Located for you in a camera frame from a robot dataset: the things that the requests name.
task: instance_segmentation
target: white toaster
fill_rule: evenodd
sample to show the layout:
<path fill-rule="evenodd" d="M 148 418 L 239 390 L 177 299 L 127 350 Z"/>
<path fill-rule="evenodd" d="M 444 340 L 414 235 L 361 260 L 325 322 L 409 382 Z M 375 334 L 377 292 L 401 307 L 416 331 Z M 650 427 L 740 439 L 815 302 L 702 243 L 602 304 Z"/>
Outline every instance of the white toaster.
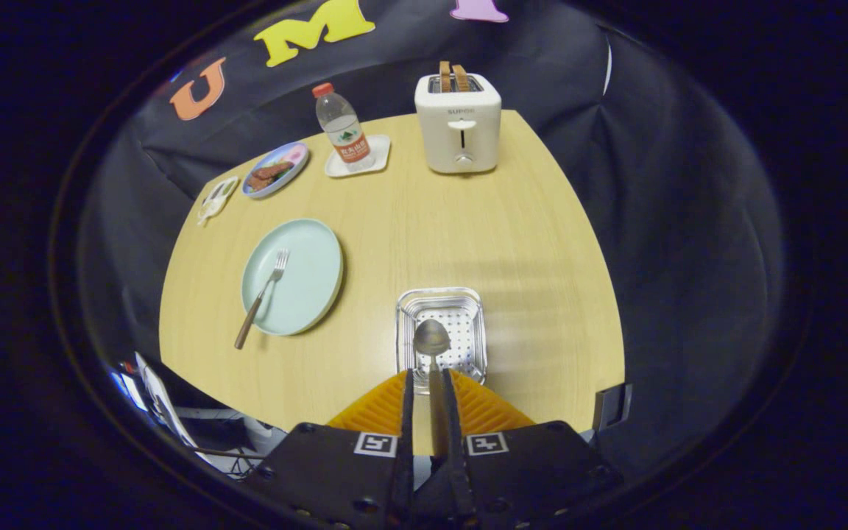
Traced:
<path fill-rule="evenodd" d="M 469 91 L 441 92 L 439 75 L 417 81 L 414 106 L 424 137 L 427 165 L 436 172 L 480 172 L 495 168 L 502 98 L 482 75 L 467 74 Z"/>

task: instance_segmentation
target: food on plate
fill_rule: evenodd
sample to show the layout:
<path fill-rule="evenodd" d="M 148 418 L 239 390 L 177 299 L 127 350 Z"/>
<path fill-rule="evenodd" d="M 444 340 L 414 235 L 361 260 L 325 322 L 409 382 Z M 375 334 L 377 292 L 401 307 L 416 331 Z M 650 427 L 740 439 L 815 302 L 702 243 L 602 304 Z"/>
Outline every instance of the food on plate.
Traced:
<path fill-rule="evenodd" d="M 263 190 L 263 188 L 266 188 L 276 182 L 276 180 L 280 178 L 280 176 L 285 171 L 289 170 L 292 167 L 293 162 L 285 161 L 280 162 L 279 164 L 273 164 L 259 168 L 258 170 L 250 174 L 250 178 L 248 179 L 248 185 L 250 186 L 250 190 Z"/>

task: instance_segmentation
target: red bottle cap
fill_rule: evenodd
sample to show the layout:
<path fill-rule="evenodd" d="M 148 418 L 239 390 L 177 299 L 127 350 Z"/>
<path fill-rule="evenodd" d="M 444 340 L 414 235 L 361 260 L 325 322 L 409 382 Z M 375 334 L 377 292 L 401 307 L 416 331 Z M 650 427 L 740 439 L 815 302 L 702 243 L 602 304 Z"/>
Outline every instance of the red bottle cap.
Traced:
<path fill-rule="evenodd" d="M 333 84 L 332 83 L 323 83 L 317 87 L 313 87 L 313 95 L 316 98 L 319 98 L 321 95 L 332 93 Z"/>

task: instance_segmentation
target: spoon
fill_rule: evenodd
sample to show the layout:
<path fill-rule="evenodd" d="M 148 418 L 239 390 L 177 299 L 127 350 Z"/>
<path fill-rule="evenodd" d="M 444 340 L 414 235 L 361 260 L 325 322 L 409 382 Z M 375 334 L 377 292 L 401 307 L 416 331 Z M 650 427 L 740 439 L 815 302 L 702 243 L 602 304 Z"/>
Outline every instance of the spoon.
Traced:
<path fill-rule="evenodd" d="M 437 459 L 444 459 L 448 452 L 447 414 L 444 406 L 444 378 L 437 368 L 437 356 L 451 348 L 451 336 L 447 329 L 435 319 L 421 322 L 414 330 L 414 351 L 431 356 L 428 370 L 428 390 L 431 393 L 431 446 Z"/>

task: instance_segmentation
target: bottle label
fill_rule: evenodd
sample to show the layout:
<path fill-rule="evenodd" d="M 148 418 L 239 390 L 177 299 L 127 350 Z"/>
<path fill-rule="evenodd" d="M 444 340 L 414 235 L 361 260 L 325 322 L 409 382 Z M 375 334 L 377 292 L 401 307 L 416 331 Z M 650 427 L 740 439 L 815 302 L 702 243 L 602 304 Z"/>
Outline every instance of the bottle label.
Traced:
<path fill-rule="evenodd" d="M 329 133 L 329 140 L 333 142 L 336 151 L 339 151 L 339 157 L 346 164 L 362 160 L 370 151 L 364 133 L 359 127 L 347 127 L 346 130 Z"/>

